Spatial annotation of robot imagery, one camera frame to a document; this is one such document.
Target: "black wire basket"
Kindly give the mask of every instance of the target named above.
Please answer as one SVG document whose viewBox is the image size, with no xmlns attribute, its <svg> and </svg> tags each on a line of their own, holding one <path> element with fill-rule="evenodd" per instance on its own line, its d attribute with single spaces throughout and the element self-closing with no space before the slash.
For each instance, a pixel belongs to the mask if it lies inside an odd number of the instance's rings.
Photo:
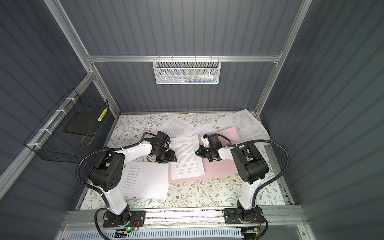
<svg viewBox="0 0 384 240">
<path fill-rule="evenodd" d="M 57 116 L 45 129 L 31 134 L 24 145 L 47 161 L 78 163 L 94 150 L 93 140 L 109 110 L 108 101 L 76 95 L 58 111 Z"/>
</svg>

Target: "pink paper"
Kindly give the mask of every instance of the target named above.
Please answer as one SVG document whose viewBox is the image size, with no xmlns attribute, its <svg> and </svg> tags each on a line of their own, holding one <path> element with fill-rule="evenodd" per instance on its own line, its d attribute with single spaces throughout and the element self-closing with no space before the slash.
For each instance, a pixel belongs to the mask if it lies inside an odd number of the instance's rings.
<svg viewBox="0 0 384 240">
<path fill-rule="evenodd" d="M 235 127 L 231 127 L 225 129 L 223 131 L 218 132 L 229 140 L 231 140 L 232 144 L 240 143 L 239 136 L 237 135 L 237 131 Z M 228 141 L 222 137 L 218 137 L 221 144 L 225 146 L 228 144 Z M 231 159 L 223 159 L 221 161 L 213 161 L 209 162 L 208 159 L 203 158 L 203 166 L 205 174 L 198 177 L 189 177 L 189 178 L 181 178 L 181 179 L 171 179 L 171 168 L 170 164 L 168 164 L 168 182 L 169 183 L 177 183 L 177 182 L 191 182 L 191 181 L 201 181 L 201 180 L 209 180 L 219 178 L 230 173 L 237 173 L 237 169 L 235 166 L 235 162 Z"/>
</svg>

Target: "yellow connector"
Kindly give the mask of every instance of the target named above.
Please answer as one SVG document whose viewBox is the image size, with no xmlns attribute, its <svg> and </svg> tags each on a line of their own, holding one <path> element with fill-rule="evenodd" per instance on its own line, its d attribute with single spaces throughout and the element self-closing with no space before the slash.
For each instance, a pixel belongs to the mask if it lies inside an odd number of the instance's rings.
<svg viewBox="0 0 384 240">
<path fill-rule="evenodd" d="M 103 117 L 105 116 L 105 114 L 107 113 L 107 110 L 108 108 L 105 108 L 104 111 L 101 113 L 101 115 L 99 116 L 99 118 L 97 119 L 98 122 L 101 122 L 101 120 L 103 119 Z"/>
</svg>

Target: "table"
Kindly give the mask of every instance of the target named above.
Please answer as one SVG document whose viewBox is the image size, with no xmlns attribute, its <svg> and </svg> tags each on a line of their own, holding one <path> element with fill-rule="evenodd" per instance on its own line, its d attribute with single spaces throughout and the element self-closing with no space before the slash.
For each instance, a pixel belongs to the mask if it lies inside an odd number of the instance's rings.
<svg viewBox="0 0 384 240">
<path fill-rule="evenodd" d="M 120 115 L 108 147 L 121 147 L 138 142 L 143 132 L 156 133 L 173 116 L 193 124 L 194 127 L 210 123 L 217 131 L 221 131 L 223 129 L 218 124 L 218 119 L 226 115 L 228 113 Z M 258 147 L 258 149 L 268 163 L 269 172 L 265 175 L 265 179 L 269 180 L 275 176 L 274 171 L 265 148 Z M 147 162 L 147 159 L 139 157 L 134 161 Z M 131 209 L 236 206 L 242 184 L 243 181 L 238 174 L 229 174 L 217 179 L 169 184 L 166 200 L 128 196 L 124 198 Z M 276 181 L 261 189 L 256 201 L 258 205 L 285 205 Z M 99 209 L 101 207 L 105 207 L 101 196 L 88 189 L 80 209 Z"/>
</svg>

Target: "white paper sheet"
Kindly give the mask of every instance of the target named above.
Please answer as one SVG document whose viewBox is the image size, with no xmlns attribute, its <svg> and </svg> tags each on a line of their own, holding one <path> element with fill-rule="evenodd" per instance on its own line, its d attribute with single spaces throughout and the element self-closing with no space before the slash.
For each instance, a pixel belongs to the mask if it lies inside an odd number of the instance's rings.
<svg viewBox="0 0 384 240">
<path fill-rule="evenodd" d="M 119 183 L 123 196 L 166 199 L 168 165 L 150 162 L 127 162 Z"/>
<path fill-rule="evenodd" d="M 177 158 L 177 162 L 171 162 L 172 180 L 205 174 L 203 161 L 195 154 L 195 151 L 199 149 L 197 134 L 191 137 L 174 137 L 170 139 L 170 142 L 170 149 L 175 151 Z"/>
<path fill-rule="evenodd" d="M 210 135 L 213 133 L 217 133 L 217 130 L 210 123 L 197 127 L 193 131 L 198 134 L 199 138 L 201 138 L 205 134 Z"/>
<path fill-rule="evenodd" d="M 224 129 L 235 126 L 241 142 L 254 139 L 271 140 L 265 127 L 247 109 L 219 118 L 218 122 Z"/>
<path fill-rule="evenodd" d="M 159 131 L 166 133 L 169 137 L 186 137 L 190 136 L 192 129 L 192 124 L 178 117 L 172 117 L 159 129 Z"/>
</svg>

